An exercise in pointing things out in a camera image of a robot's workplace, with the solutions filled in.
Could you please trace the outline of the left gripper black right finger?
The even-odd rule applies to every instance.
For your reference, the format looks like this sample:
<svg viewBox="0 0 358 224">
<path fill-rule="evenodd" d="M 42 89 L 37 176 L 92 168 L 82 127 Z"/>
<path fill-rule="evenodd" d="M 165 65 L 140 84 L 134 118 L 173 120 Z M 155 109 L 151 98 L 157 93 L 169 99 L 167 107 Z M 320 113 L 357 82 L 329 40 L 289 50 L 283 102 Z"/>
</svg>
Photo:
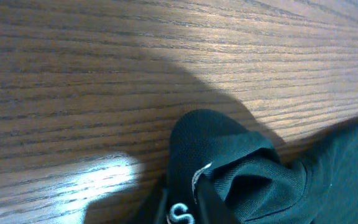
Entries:
<svg viewBox="0 0 358 224">
<path fill-rule="evenodd" d="M 226 207 L 204 174 L 198 179 L 196 196 L 201 224 L 238 224 L 237 218 Z"/>
</svg>

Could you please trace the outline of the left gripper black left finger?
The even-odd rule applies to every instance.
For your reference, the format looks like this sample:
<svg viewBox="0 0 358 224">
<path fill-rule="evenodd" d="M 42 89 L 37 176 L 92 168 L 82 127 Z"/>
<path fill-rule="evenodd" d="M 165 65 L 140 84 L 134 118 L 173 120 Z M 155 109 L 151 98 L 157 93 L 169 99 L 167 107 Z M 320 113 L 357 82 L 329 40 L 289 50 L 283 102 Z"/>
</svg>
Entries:
<svg viewBox="0 0 358 224">
<path fill-rule="evenodd" d="M 151 224 L 166 224 L 168 189 L 161 188 L 154 190 L 151 195 Z"/>
</svg>

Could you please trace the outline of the black t-shirt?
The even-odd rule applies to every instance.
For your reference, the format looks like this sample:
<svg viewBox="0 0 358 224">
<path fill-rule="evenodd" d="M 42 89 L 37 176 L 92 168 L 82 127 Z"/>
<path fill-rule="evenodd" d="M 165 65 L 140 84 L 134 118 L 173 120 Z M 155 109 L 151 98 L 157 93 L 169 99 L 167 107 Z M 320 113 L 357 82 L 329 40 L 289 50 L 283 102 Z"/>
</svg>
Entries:
<svg viewBox="0 0 358 224">
<path fill-rule="evenodd" d="M 195 110 L 170 136 L 167 223 L 201 223 L 196 186 L 204 174 L 238 223 L 358 223 L 358 118 L 337 124 L 293 160 L 230 117 Z M 150 223 L 152 193 L 132 217 Z"/>
</svg>

